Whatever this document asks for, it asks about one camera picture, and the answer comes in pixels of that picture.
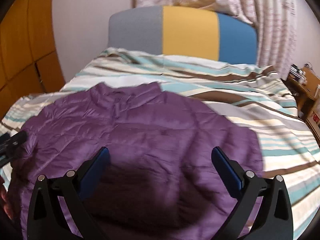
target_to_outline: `hand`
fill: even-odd
[[[5,190],[3,178],[0,176],[0,207],[3,208],[4,212],[7,216],[12,220],[13,219],[13,211],[11,205],[8,200],[7,191]]]

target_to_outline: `pink patterned curtain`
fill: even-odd
[[[296,45],[296,0],[136,0],[137,7],[177,5],[231,15],[257,29],[258,66],[274,65],[286,79]]]

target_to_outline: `bed sheet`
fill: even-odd
[[[0,123],[0,134],[16,133],[29,117],[57,98],[100,82],[111,87],[159,82],[163,90],[198,98],[233,123],[249,127],[259,140],[264,177],[284,177],[292,205],[294,239],[314,217],[320,206],[320,149],[309,128],[297,117],[296,102],[272,66],[230,65],[108,48],[60,92],[20,98]],[[7,187],[10,166],[0,174]]]

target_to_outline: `wall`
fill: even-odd
[[[297,0],[297,48],[292,63],[298,67],[309,61],[320,76],[320,24],[305,0]]]
[[[112,14],[132,8],[132,0],[52,0],[57,53],[66,82],[107,48]]]

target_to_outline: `black device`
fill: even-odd
[[[211,160],[230,196],[238,200],[212,240],[293,239],[291,204],[282,176],[264,179],[253,171],[244,171],[219,147],[212,150]],[[259,196],[263,200],[252,228],[249,234],[238,238]]]
[[[11,151],[12,143],[16,147],[14,142],[23,142],[24,138],[26,138],[25,135],[19,135],[15,139],[11,139],[10,143],[6,140],[7,149]],[[211,160],[230,196],[238,200],[231,214],[212,240],[293,239],[292,210],[282,176],[264,179],[258,177],[253,171],[244,171],[236,161],[230,160],[219,147],[212,150]],[[85,210],[82,201],[93,193],[109,163],[109,151],[102,147],[91,160],[85,161],[77,171],[70,170],[63,177],[53,179],[39,175],[30,200],[27,224],[28,240],[107,240],[108,237]],[[64,197],[82,238],[70,231],[58,196]],[[257,218],[250,232],[239,237],[259,196],[263,196],[263,200]],[[14,227],[9,225],[8,218],[4,218],[4,220],[1,218],[1,223],[1,239],[21,239]]]
[[[0,136],[0,168],[17,158],[16,149],[27,141],[27,133],[21,131],[10,137],[8,133]]]

